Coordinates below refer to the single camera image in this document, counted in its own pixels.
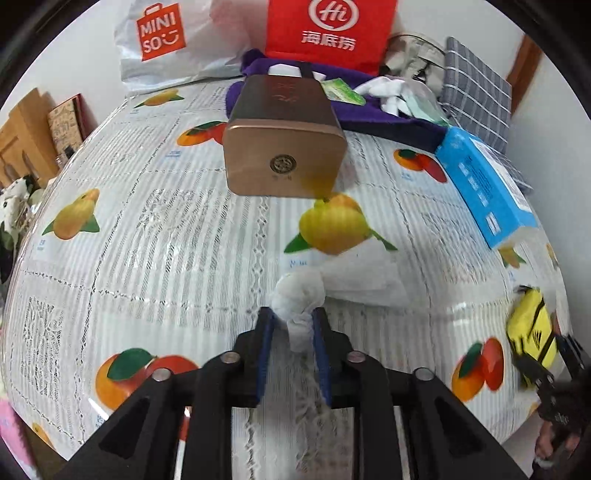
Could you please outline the person's right hand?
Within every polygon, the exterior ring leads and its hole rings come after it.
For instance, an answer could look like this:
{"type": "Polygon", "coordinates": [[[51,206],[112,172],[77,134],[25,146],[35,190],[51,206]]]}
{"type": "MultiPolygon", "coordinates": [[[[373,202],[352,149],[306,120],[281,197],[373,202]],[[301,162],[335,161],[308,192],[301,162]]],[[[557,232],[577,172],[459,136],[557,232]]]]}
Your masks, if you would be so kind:
{"type": "Polygon", "coordinates": [[[544,420],[535,443],[534,464],[545,469],[553,467],[561,457],[568,458],[579,441],[580,437],[575,434],[562,438],[555,431],[553,424],[544,420]]]}

